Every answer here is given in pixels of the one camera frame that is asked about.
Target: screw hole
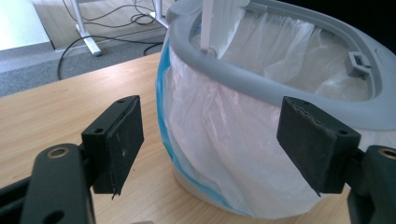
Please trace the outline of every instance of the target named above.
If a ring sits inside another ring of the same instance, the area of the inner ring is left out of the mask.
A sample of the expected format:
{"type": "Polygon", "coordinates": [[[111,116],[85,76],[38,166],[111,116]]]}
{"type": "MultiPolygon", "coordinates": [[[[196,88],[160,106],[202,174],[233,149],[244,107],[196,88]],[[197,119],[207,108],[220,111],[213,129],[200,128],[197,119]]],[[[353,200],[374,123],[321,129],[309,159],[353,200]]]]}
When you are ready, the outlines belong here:
{"type": "Polygon", "coordinates": [[[47,153],[47,157],[50,159],[61,158],[69,152],[68,147],[57,147],[47,153]]]}
{"type": "Polygon", "coordinates": [[[44,218],[44,224],[55,224],[59,223],[64,218],[64,211],[55,211],[44,218]]]}
{"type": "Polygon", "coordinates": [[[93,130],[94,133],[101,133],[103,131],[103,129],[95,129],[93,130]]]}

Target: white plastic pole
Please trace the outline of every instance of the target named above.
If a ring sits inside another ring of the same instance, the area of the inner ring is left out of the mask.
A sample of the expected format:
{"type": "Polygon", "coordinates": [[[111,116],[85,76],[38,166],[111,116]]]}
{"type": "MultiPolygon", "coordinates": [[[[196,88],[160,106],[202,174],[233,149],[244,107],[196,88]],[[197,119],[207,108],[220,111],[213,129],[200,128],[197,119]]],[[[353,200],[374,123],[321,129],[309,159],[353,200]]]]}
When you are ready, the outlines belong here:
{"type": "Polygon", "coordinates": [[[204,0],[201,49],[221,58],[245,15],[249,0],[204,0]]]}

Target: metal table leg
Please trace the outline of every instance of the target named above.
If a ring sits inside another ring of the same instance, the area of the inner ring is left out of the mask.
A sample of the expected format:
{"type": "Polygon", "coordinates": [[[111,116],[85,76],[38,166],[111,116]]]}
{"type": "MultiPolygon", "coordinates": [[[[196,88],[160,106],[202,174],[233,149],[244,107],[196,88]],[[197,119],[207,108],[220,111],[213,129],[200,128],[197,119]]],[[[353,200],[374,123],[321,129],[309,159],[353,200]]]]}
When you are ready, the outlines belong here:
{"type": "MultiPolygon", "coordinates": [[[[73,8],[76,12],[77,16],[77,21],[78,24],[76,24],[76,28],[78,30],[78,33],[81,37],[89,36],[90,33],[88,33],[87,29],[85,29],[84,21],[81,16],[81,11],[79,10],[78,2],[77,0],[72,0],[73,8]]],[[[96,45],[95,41],[91,37],[86,37],[84,38],[84,42],[87,45],[88,49],[90,49],[91,53],[94,56],[101,56],[102,51],[99,49],[99,47],[96,45]]]]}

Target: bin rim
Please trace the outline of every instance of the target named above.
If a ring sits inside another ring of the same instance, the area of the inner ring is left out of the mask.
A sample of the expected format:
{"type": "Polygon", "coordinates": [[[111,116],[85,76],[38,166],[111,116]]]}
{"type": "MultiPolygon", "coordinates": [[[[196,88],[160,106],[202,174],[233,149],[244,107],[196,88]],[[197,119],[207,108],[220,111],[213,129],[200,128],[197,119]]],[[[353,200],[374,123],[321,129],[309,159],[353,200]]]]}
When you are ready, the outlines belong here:
{"type": "MultiPolygon", "coordinates": [[[[309,21],[342,37],[352,50],[364,53],[372,62],[373,94],[367,101],[342,101],[301,91],[291,86],[260,77],[234,64],[216,59],[197,49],[191,39],[201,23],[202,10],[172,19],[169,26],[169,43],[172,51],[193,70],[213,78],[217,82],[272,105],[281,106],[284,96],[311,102],[345,124],[363,130],[396,131],[396,95],[393,85],[396,76],[393,69],[384,67],[377,57],[379,49],[389,51],[358,29],[322,13],[277,1],[252,1],[249,9],[282,12],[283,15],[309,21]]],[[[396,64],[396,56],[390,52],[396,64]]]]}

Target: gray floor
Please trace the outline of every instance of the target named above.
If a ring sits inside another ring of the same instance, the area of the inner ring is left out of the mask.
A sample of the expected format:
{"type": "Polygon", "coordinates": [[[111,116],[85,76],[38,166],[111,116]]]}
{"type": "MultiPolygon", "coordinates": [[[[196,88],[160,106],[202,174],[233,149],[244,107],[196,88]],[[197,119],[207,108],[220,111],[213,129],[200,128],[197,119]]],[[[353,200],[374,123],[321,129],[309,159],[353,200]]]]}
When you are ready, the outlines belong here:
{"type": "MultiPolygon", "coordinates": [[[[149,42],[162,42],[164,35],[146,39],[149,42]]],[[[78,76],[113,64],[123,63],[144,56],[151,44],[122,43],[102,49],[102,56],[95,57],[83,52],[65,57],[59,74],[61,79],[78,76]]],[[[161,51],[161,45],[149,49],[147,54],[161,51]]],[[[57,68],[60,60],[50,60],[0,73],[0,96],[26,91],[34,87],[59,81],[57,68]]]]}
{"type": "MultiPolygon", "coordinates": [[[[0,51],[0,97],[10,95],[18,91],[29,90],[34,87],[45,85],[54,81],[58,81],[57,78],[57,67],[60,61],[61,55],[63,54],[67,46],[64,43],[72,43],[76,36],[76,31],[66,31],[65,34],[59,33],[59,27],[56,24],[48,26],[52,21],[69,21],[68,26],[73,26],[75,22],[70,21],[70,16],[66,13],[63,15],[66,18],[62,19],[57,17],[56,20],[51,18],[51,14],[54,14],[53,7],[56,3],[56,7],[64,7],[62,0],[33,0],[35,10],[38,13],[45,29],[49,35],[52,45],[35,45],[28,46],[27,48],[18,48],[8,50],[7,53],[0,51]],[[57,42],[58,47],[54,46],[54,40],[57,42]]],[[[105,1],[104,5],[97,3],[95,7],[98,10],[96,13],[92,12],[91,16],[103,15],[104,11],[109,11],[111,8],[115,8],[115,3],[126,4],[124,0],[116,1],[105,1]]],[[[87,8],[87,4],[82,4],[83,8],[87,8]]],[[[116,17],[111,18],[107,22],[118,22],[119,17],[122,13],[116,17]]],[[[161,42],[164,39],[166,29],[161,25],[153,24],[150,27],[144,27],[141,29],[138,24],[133,24],[131,27],[125,29],[110,29],[111,37],[122,38],[125,40],[138,40],[138,41],[149,41],[149,42],[161,42]]],[[[92,35],[103,35],[110,30],[97,30],[98,34],[93,33],[92,35]]],[[[135,58],[143,56],[143,51],[150,45],[125,43],[114,40],[97,39],[98,46],[102,49],[103,55],[100,57],[94,57],[90,54],[88,48],[83,44],[83,41],[77,43],[73,48],[66,52],[64,55],[64,61],[61,67],[61,77],[69,78],[78,76],[99,68],[107,67],[116,63],[126,62],[135,58]]],[[[148,51],[148,54],[153,52],[159,52],[161,46],[157,46],[148,51]]]]}

